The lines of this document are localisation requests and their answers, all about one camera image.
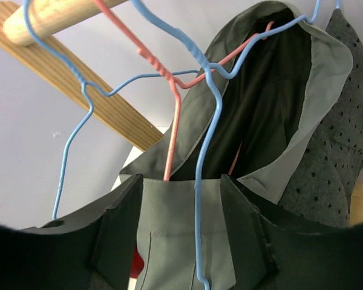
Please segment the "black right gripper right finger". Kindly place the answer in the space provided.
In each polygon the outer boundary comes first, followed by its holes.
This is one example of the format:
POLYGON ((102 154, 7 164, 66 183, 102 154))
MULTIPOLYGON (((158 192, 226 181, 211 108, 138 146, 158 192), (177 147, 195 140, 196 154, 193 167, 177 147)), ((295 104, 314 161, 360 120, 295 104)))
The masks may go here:
POLYGON ((227 175, 220 193, 236 289, 363 289, 363 223, 308 221, 227 175))

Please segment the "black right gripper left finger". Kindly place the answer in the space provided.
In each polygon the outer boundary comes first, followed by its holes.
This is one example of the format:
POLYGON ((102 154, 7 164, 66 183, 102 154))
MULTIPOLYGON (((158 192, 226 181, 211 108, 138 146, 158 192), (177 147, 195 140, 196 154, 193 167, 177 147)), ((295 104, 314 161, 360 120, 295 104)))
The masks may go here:
POLYGON ((43 227, 0 225, 0 289, 126 289, 143 177, 43 227))

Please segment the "dark grey dotted skirt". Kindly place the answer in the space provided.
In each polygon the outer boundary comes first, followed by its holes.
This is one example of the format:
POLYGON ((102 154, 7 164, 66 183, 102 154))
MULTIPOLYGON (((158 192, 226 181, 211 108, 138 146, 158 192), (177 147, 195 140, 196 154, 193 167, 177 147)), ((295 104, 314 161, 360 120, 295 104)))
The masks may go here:
POLYGON ((353 68, 278 205, 302 218, 342 228, 349 225, 351 195, 363 168, 363 45, 338 9, 326 31, 349 48, 353 68))

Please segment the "pink wire hanger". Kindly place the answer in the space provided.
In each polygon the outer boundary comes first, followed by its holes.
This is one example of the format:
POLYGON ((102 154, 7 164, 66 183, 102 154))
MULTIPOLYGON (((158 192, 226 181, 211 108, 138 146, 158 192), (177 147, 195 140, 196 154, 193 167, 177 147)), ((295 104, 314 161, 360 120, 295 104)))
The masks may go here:
POLYGON ((163 174, 163 180, 169 181, 171 176, 172 169, 172 161, 174 157, 175 144, 177 139, 177 131, 180 119, 180 110, 182 99, 179 93, 179 88, 181 89, 189 89, 192 86, 196 85, 198 82, 202 81, 206 78, 206 74, 202 74, 196 77, 189 83, 183 83, 177 76, 181 74, 189 74, 189 71, 180 71, 180 72, 170 72, 161 61, 142 43, 142 41, 112 12, 107 5, 103 1, 95 1, 94 2, 99 10, 123 33, 126 37, 130 39, 132 43, 134 43, 137 47, 137 52, 140 56, 146 59, 157 71, 156 74, 139 74, 135 77, 128 79, 119 85, 116 89, 114 89, 110 94, 114 95, 119 92, 126 85, 131 82, 142 79, 142 78, 150 78, 150 77, 163 77, 168 81, 169 87, 175 98, 175 109, 174 109, 174 120, 171 127, 171 136, 168 146, 167 157, 165 161, 165 170, 163 174))

